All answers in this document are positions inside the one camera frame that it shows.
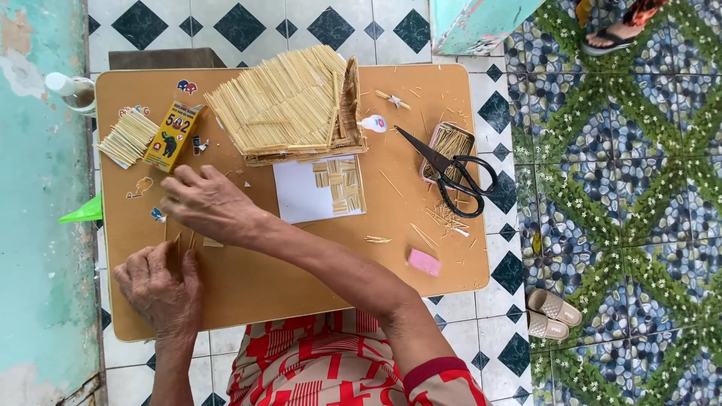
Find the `beige slipper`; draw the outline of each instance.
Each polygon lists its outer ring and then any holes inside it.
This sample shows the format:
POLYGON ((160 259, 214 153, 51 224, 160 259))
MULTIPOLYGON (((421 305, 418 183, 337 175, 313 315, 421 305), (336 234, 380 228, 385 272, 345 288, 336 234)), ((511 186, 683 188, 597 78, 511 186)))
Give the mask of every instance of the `beige slipper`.
POLYGON ((561 321, 551 320, 544 314, 529 312, 529 335, 564 340, 569 337, 569 327, 561 321))
POLYGON ((582 313, 579 310, 544 289, 532 290, 526 301, 529 309, 546 314, 552 320, 559 320, 572 327, 582 322, 582 313))

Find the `turquoise wall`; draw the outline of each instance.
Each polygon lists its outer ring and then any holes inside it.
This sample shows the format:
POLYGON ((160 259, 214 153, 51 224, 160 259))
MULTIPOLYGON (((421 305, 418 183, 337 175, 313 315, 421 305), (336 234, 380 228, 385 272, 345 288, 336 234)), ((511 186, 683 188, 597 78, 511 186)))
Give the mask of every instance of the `turquoise wall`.
POLYGON ((79 0, 0 0, 0 397, 55 405, 99 369, 86 121, 43 87, 84 74, 79 0))
POLYGON ((488 55, 544 0, 430 0, 435 55, 488 55))

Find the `sandal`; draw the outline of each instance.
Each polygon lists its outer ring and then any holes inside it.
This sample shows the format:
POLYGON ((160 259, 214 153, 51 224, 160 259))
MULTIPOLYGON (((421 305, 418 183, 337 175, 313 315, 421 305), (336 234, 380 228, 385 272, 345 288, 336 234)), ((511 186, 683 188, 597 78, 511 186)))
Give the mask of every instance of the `sandal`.
POLYGON ((543 314, 530 311, 529 335, 540 338, 564 340, 569 337, 569 327, 561 321, 551 320, 543 314))
POLYGON ((579 310, 544 289, 532 290, 526 300, 529 309, 546 314, 552 320, 559 320, 572 327, 582 322, 582 313, 579 310))
POLYGON ((599 31, 597 31, 596 36, 603 39, 603 40, 609 40, 612 43, 607 46, 592 46, 589 44, 588 40, 586 38, 583 39, 582 42, 582 52, 592 55, 592 56, 601 56, 606 55, 610 52, 617 51, 619 49, 626 48, 634 43, 634 41, 637 39, 637 36, 629 37, 629 38, 621 38, 615 34, 608 33, 606 31, 606 28, 603 28, 599 31))

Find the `tiled floor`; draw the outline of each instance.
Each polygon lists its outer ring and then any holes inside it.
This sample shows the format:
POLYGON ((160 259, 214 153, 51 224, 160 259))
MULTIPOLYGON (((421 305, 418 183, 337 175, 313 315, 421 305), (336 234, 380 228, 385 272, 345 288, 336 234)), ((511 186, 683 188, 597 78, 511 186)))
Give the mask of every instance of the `tiled floor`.
POLYGON ((671 0, 626 51, 578 52, 631 3, 582 30, 548 1, 505 43, 526 291, 583 312, 532 338, 535 405, 722 402, 721 11, 671 0))
MULTIPOLYGON (((227 66, 253 66, 280 51, 318 43, 346 57, 356 55, 362 64, 457 61, 456 57, 431 56, 425 0, 89 0, 88 10, 93 74, 108 69, 108 51, 131 49, 211 47, 227 66)), ((509 103, 523 111, 521 79, 509 76, 510 93, 501 48, 491 57, 459 57, 458 62, 471 72, 479 152, 497 168, 500 179, 484 213, 492 277, 483 290, 428 298, 425 303, 495 405, 528 405, 531 369, 516 219, 521 210, 515 185, 519 170, 514 168, 515 127, 508 114, 509 103)), ((98 240, 104 253, 102 226, 98 240)), ((116 339, 109 313, 107 267, 101 255, 98 268, 110 405, 147 405, 154 344, 116 339)), ((197 405, 222 406, 228 401, 225 388, 242 335, 242 327, 199 335, 191 365, 197 405)))

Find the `black flip-flop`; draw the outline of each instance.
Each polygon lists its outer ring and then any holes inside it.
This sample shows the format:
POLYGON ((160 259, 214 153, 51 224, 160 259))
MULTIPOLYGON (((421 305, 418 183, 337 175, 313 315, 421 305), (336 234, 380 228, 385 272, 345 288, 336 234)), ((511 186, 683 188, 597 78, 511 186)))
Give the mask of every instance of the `black flip-flop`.
POLYGON ((600 56, 600 55, 606 55, 610 52, 617 51, 619 49, 626 48, 634 43, 634 41, 637 39, 637 36, 629 37, 629 38, 621 38, 617 35, 614 35, 612 33, 608 33, 606 31, 606 28, 603 28, 599 30, 596 33, 596 36, 598 38, 601 38, 603 40, 611 41, 612 43, 607 46, 592 46, 589 45, 589 40, 584 38, 582 42, 582 52, 592 55, 592 56, 600 56))

